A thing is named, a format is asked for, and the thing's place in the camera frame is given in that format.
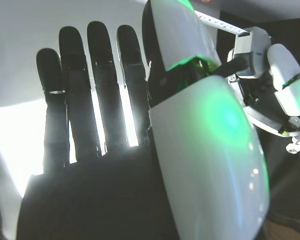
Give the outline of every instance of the measuring tape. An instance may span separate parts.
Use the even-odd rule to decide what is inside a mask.
[[[241,36],[250,35],[248,31],[243,30],[237,26],[233,26],[229,23],[226,23],[225,21],[221,21],[215,17],[209,16],[207,14],[204,14],[196,10],[194,12],[198,16],[198,18],[206,25],[226,31],[228,33],[232,33],[234,35],[241,35]]]

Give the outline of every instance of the ruler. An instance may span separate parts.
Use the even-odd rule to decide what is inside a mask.
[[[198,16],[198,18],[206,25],[226,31],[228,33],[232,33],[234,35],[240,35],[240,36],[250,35],[248,31],[243,30],[237,26],[231,25],[229,23],[226,23],[225,21],[221,21],[215,17],[209,16],[207,14],[204,14],[196,10],[194,12]]]

